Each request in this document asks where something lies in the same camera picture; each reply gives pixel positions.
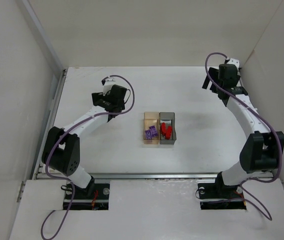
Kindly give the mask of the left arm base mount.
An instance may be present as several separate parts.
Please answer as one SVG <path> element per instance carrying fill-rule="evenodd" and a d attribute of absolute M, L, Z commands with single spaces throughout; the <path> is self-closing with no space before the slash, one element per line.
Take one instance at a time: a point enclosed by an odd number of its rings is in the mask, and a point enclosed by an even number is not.
<path fill-rule="evenodd" d="M 109 209 L 110 183 L 98 182 L 93 192 L 87 196 L 85 191 L 75 186 L 73 201 L 70 210 L 74 211 L 104 211 Z"/>

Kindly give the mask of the red lego brick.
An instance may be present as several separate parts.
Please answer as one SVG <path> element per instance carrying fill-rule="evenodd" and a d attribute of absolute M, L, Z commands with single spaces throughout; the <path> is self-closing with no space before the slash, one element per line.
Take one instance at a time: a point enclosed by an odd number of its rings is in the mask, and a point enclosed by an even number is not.
<path fill-rule="evenodd" d="M 160 124 L 160 133 L 161 135 L 165 136 L 166 133 L 167 133 L 167 126 L 166 126 L 166 123 L 165 122 L 162 122 Z"/>
<path fill-rule="evenodd" d="M 165 135 L 164 135 L 166 140 L 170 140 L 171 139 L 172 132 L 173 132 L 172 126 L 168 126 L 166 131 L 165 131 Z"/>

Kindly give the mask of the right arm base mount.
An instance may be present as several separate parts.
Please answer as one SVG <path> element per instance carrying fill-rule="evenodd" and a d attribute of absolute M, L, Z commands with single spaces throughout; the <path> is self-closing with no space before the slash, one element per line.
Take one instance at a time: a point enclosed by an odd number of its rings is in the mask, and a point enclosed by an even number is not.
<path fill-rule="evenodd" d="M 239 185 L 218 187 L 213 182 L 197 184 L 196 196 L 201 210 L 246 210 L 243 190 Z"/>

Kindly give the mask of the purple lego brick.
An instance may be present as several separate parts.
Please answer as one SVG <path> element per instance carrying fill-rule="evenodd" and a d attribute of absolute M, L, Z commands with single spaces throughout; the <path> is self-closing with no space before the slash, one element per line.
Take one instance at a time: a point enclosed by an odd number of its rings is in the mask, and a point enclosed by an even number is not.
<path fill-rule="evenodd" d="M 150 133 L 151 133 L 151 137 L 152 137 L 152 138 L 156 138 L 156 137 L 159 136 L 158 130 L 157 130 L 157 128 L 156 128 L 155 125 L 151 125 L 151 126 L 149 127 L 149 130 L 150 130 Z"/>
<path fill-rule="evenodd" d="M 152 133 L 151 133 L 151 131 L 149 129 L 145 130 L 144 133 L 145 133 L 145 139 L 146 140 L 151 140 L 152 139 Z"/>

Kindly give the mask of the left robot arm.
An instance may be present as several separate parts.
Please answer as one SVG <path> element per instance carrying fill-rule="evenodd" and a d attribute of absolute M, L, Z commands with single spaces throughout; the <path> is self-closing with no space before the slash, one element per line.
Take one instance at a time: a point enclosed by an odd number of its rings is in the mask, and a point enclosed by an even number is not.
<path fill-rule="evenodd" d="M 64 175 L 86 195 L 93 191 L 95 180 L 80 166 L 80 139 L 124 111 L 127 92 L 130 90 L 111 84 L 102 92 L 92 93 L 93 107 L 87 113 L 65 127 L 52 127 L 47 134 L 42 163 Z"/>

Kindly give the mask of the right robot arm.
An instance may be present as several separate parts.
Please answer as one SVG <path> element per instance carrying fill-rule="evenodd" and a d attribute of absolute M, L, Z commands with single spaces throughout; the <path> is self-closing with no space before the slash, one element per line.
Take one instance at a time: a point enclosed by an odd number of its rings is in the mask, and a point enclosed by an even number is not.
<path fill-rule="evenodd" d="M 284 150 L 284 133 L 275 131 L 251 103 L 247 90 L 239 85 L 235 64 L 207 67 L 203 89 L 209 88 L 235 116 L 246 142 L 236 164 L 218 174 L 215 183 L 221 189 L 236 187 L 257 172 L 280 170 Z"/>

